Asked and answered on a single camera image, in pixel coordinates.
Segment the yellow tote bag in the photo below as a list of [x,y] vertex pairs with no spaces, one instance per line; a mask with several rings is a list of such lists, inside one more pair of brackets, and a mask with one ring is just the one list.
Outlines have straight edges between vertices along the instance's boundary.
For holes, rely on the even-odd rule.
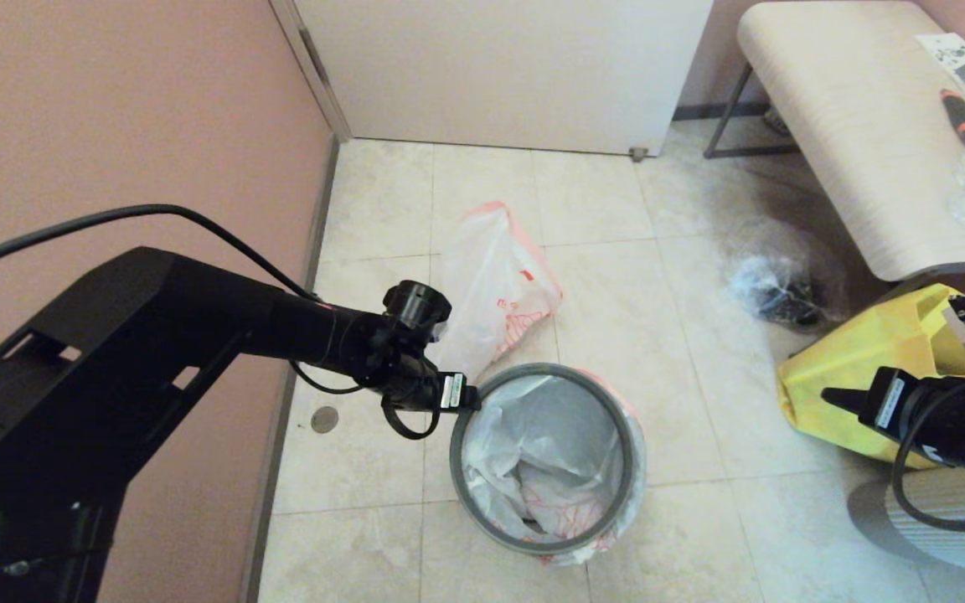
[[943,312],[960,291],[930,285],[881,302],[848,320],[777,370],[780,409],[793,428],[877,461],[899,444],[829,405],[827,387],[867,390],[881,367],[917,378],[965,377],[965,346]]

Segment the clear plastic bag dark contents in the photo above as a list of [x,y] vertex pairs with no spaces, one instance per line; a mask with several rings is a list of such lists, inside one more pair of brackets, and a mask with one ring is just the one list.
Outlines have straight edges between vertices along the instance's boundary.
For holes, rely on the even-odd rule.
[[721,277],[756,319],[823,331],[849,317],[846,270],[825,244],[796,225],[757,218],[725,240]]

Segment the grey ribbed round object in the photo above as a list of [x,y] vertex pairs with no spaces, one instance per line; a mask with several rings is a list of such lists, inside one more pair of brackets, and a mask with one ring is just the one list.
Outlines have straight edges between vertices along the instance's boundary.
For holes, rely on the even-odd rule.
[[[907,474],[903,485],[919,510],[938,518],[965,518],[965,470],[939,468]],[[965,532],[937,529],[901,510],[886,480],[865,483],[847,496],[854,526],[885,552],[915,561],[965,569]]]

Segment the beige bench with black legs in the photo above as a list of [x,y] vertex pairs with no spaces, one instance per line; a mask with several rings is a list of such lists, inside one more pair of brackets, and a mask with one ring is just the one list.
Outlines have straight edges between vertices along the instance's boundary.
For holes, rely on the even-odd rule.
[[946,209],[965,152],[939,92],[949,77],[918,38],[914,3],[758,3],[736,42],[878,279],[965,271],[965,226]]

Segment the black and orange tool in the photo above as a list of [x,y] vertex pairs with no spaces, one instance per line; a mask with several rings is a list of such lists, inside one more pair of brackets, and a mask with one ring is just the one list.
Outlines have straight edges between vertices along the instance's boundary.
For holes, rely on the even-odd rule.
[[958,140],[965,146],[965,98],[962,93],[950,89],[942,89],[941,100],[947,113],[950,125],[957,134]]

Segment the white door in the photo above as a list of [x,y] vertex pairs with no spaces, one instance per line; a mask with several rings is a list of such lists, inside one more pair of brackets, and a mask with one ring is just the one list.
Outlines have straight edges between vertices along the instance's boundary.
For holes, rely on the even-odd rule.
[[660,153],[714,0],[294,0],[354,137]]

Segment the white door frame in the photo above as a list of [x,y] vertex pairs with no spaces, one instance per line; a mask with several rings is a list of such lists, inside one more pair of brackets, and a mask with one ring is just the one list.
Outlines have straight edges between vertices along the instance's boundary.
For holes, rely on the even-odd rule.
[[336,93],[332,87],[327,70],[317,45],[312,39],[309,29],[303,20],[296,0],[267,0],[271,5],[278,23],[281,26],[287,42],[290,43],[292,53],[310,91],[317,100],[327,126],[333,131],[334,137],[340,144],[351,142],[353,134],[342,111]]

